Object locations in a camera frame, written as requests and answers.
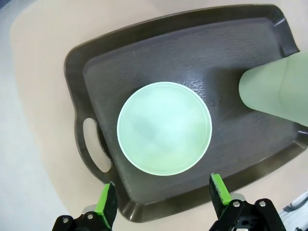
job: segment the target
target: tray rim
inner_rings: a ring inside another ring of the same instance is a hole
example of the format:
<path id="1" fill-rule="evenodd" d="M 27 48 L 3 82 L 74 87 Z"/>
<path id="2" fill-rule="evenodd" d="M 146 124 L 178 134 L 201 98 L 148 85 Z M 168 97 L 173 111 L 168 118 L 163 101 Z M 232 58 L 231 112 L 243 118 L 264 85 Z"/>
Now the tray rim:
<path id="1" fill-rule="evenodd" d="M 218 18 L 217 16 L 215 16 L 217 12 L 218 13 L 227 12 L 227 13 L 223 15 L 223 18 L 220 16 Z M 84 161 L 85 165 L 89 169 L 89 171 L 95 177 L 97 177 L 103 183 L 108 183 L 109 181 L 113 181 L 116 184 L 119 212 L 126 219 L 133 222 L 146 222 L 158 218 L 163 218 L 200 206 L 210 201 L 208 193 L 208 185 L 193 191 L 189 191 L 184 194 L 180 194 L 172 198 L 168 198 L 164 201 L 157 201 L 150 204 L 141 205 L 132 201 L 126 192 L 126 189 L 116 170 L 116 167 L 112 162 L 112 158 L 109 155 L 109 150 L 103 138 L 102 131 L 98 125 L 98 120 L 94 112 L 94 109 L 92 107 L 90 96 L 85 88 L 83 69 L 86 63 L 90 59 L 102 54 L 102 51 L 98 52 L 96 49 L 95 51 L 94 49 L 91 50 L 91 47 L 95 47 L 98 45 L 97 43 L 100 39 L 106 39 L 108 37 L 121 34 L 123 33 L 123 31 L 126 32 L 127 30 L 130 31 L 130 33 L 132 33 L 136 29 L 138 30 L 147 27 L 149 25 L 153 24 L 155 25 L 155 23 L 156 24 L 162 23 L 166 20 L 168 21 L 176 17 L 180 18 L 183 15 L 190 16 L 199 13 L 207 14 L 207 16 L 212 16 L 214 17 L 214 19 L 207 18 L 206 19 L 207 22 L 205 23 L 203 22 L 204 19 L 200 20 L 201 22 L 198 22 L 199 24 L 197 23 L 194 26 L 201 26 L 217 22 L 225 22 L 225 21 L 240 20 L 240 19 L 267 18 L 275 26 L 278 42 L 283 44 L 281 45 L 281 47 L 283 47 L 283 49 L 281 50 L 282 55 L 284 57 L 287 57 L 293 53 L 299 52 L 299 49 L 297 48 L 295 41 L 293 39 L 291 29 L 282 11 L 277 6 L 272 4 L 244 4 L 244 5 L 219 6 L 212 8 L 197 9 L 192 11 L 185 11 L 166 16 L 161 16 L 158 18 L 126 26 L 124 28 L 109 32 L 102 36 L 93 38 L 87 42 L 84 42 L 74 47 L 67 55 L 64 62 L 65 79 L 67 81 L 67 85 L 75 108 L 75 138 L 79 154 L 82 160 Z M 173 31 L 178 31 L 189 27 L 192 26 L 191 25 L 175 26 L 174 30 L 165 33 L 170 33 Z M 289 37 L 287 39 L 283 39 L 280 36 L 281 33 L 286 33 Z M 153 36 L 151 33 L 148 34 L 144 33 L 141 39 L 135 39 L 133 43 L 148 39 L 147 37 L 152 38 Z M 128 41 L 127 40 L 122 41 L 123 44 L 121 44 L 119 47 L 131 44 L 132 42 L 130 42 L 130 40 L 131 38 L 128 38 Z M 109 50 L 104 51 L 104 53 L 112 50 L 114 50 L 114 48 L 110 47 Z M 112 163 L 111 169 L 106 173 L 101 172 L 100 169 L 95 165 L 86 148 L 82 128 L 83 128 L 83 121 L 87 118 L 91 118 L 96 122 L 98 136 L 101 142 L 101 147 L 111 160 Z M 299 127 L 299 131 L 301 130 L 307 130 L 307 128 Z M 240 172 L 237 172 L 229 177 L 226 177 L 224 181 L 231 192 L 237 190 L 283 166 L 284 164 L 286 164 L 287 162 L 298 156 L 300 153 L 302 153 L 307 148 L 307 146 L 308 146 L 307 135 L 304 132 L 299 132 L 298 139 L 293 143 L 289 144 L 284 149 L 282 149 L 280 152 L 275 153 L 274 155 L 264 160 L 261 160 L 260 162 L 254 164 L 253 166 L 250 166 Z M 186 203 L 188 198 L 193 198 L 193 200 L 189 201 L 189 204 Z"/>

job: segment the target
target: light green bowl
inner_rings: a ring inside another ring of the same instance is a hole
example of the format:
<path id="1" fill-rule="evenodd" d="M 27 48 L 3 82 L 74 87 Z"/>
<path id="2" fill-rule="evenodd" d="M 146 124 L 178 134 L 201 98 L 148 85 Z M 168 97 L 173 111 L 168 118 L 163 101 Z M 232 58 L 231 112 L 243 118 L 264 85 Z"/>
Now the light green bowl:
<path id="1" fill-rule="evenodd" d="M 206 104 L 191 89 L 158 82 L 136 91 L 124 104 L 117 138 L 126 158 L 140 170 L 175 175 L 206 152 L 212 121 Z"/>

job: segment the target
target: white floor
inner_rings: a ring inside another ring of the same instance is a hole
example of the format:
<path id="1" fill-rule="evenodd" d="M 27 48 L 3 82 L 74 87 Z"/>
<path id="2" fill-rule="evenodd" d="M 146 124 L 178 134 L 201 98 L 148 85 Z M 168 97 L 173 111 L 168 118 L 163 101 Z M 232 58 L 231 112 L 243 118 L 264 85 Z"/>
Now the white floor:
<path id="1" fill-rule="evenodd" d="M 50 231 L 59 215 L 68 214 L 40 162 L 38 150 L 27 127 L 14 78 L 9 32 L 17 15 L 32 2 L 34 0 L 12 0 L 0 9 L 2 231 Z"/>
<path id="2" fill-rule="evenodd" d="M 291 212 L 286 212 L 283 210 L 279 213 L 287 231 L 295 231 L 296 228 L 299 228 L 303 231 L 308 229 L 307 198 L 308 198 L 308 191 L 303 193 L 294 201 L 292 201 L 292 203 L 290 203 L 290 205 L 296 207 L 303 202 L 304 204 L 302 206 Z"/>

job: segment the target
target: plastic tray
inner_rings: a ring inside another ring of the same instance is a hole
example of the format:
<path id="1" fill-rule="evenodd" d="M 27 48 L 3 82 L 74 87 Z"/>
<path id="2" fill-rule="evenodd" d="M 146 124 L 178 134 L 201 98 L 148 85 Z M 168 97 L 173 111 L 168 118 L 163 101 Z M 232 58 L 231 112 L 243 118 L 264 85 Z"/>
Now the plastic tray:
<path id="1" fill-rule="evenodd" d="M 65 76 L 76 110 L 76 141 L 89 170 L 113 181 L 119 211 L 134 222 L 162 218 L 209 201 L 208 179 L 219 173 L 233 191 L 276 170 L 307 147 L 298 124 L 247 108 L 238 84 L 244 71 L 298 52 L 289 25 L 274 5 L 200 9 L 156 18 L 75 47 Z M 171 81 L 194 90 L 212 117 L 204 157 L 184 173 L 160 177 L 135 168 L 123 155 L 116 123 L 139 88 Z M 86 148 L 83 121 L 99 124 L 112 160 L 104 173 Z"/>

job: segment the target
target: beige table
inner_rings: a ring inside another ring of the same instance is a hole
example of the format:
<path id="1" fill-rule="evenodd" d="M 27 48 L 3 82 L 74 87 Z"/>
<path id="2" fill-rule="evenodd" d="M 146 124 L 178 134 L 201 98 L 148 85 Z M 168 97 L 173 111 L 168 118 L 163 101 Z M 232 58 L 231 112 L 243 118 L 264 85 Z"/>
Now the beige table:
<path id="1" fill-rule="evenodd" d="M 191 9 L 243 3 L 274 3 L 287 17 L 296 43 L 308 50 L 308 3 L 294 0 L 40 0 L 14 22 L 11 44 L 25 115 L 41 160 L 72 216 L 96 203 L 103 184 L 85 167 L 75 143 L 74 107 L 64 77 L 64 59 L 76 45 L 124 26 Z M 88 140 L 97 139 L 89 127 Z M 101 150 L 89 149 L 95 159 Z M 254 202 L 270 198 L 278 209 L 307 189 L 308 152 L 239 190 Z M 114 230 L 207 230 L 216 219 L 211 204 L 168 218 L 136 224 L 117 215 Z"/>

